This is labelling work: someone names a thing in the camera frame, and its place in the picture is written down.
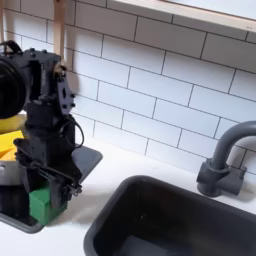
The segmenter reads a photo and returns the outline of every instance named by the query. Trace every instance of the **cable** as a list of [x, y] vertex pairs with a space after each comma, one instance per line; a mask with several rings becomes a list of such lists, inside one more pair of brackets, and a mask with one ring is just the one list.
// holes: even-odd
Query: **cable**
[[77, 121], [76, 121], [75, 119], [69, 117], [68, 120], [69, 120], [71, 123], [73, 123], [75, 126], [77, 126], [77, 128], [80, 130], [81, 135], [82, 135], [82, 142], [81, 142], [80, 145], [74, 146], [74, 145], [72, 145], [72, 143], [70, 143], [70, 141], [68, 140], [67, 136], [66, 136], [65, 138], [66, 138], [68, 144], [71, 145], [72, 147], [75, 147], [75, 149], [81, 148], [81, 147], [83, 146], [83, 144], [84, 144], [84, 141], [85, 141], [83, 129], [82, 129], [81, 126], [77, 123]]

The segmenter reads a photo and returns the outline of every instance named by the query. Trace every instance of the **green object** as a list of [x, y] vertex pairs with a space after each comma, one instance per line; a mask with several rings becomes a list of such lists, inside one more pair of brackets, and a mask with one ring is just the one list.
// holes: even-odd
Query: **green object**
[[68, 203], [58, 209], [51, 207], [50, 188], [43, 187], [29, 194], [30, 215], [45, 226], [67, 209]]

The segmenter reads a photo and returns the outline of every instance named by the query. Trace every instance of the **white countertop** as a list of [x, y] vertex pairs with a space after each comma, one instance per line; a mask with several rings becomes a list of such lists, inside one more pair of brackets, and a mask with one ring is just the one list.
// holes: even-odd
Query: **white countertop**
[[[104, 159], [83, 183], [83, 193], [38, 234], [28, 235], [0, 223], [1, 255], [84, 256], [85, 233], [118, 185], [130, 176], [148, 175], [198, 193], [194, 173], [93, 139], [86, 145], [100, 151]], [[238, 198], [221, 196], [217, 200], [256, 214], [255, 194], [243, 191]]]

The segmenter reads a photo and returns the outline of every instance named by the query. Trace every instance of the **gray faucet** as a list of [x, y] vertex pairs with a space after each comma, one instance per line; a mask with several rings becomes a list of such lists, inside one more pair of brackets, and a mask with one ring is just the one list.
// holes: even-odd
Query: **gray faucet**
[[207, 159], [199, 171], [197, 188], [201, 194], [208, 197], [218, 197], [222, 192], [239, 194], [246, 169], [232, 171], [226, 162], [234, 144], [249, 136], [256, 136], [256, 121], [235, 125], [223, 134], [213, 157]]

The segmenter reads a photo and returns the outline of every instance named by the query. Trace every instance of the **black sink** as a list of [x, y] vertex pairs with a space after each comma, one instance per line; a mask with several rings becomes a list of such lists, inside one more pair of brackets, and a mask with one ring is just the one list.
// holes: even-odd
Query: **black sink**
[[256, 215], [132, 177], [94, 221], [84, 249], [86, 256], [256, 256]]

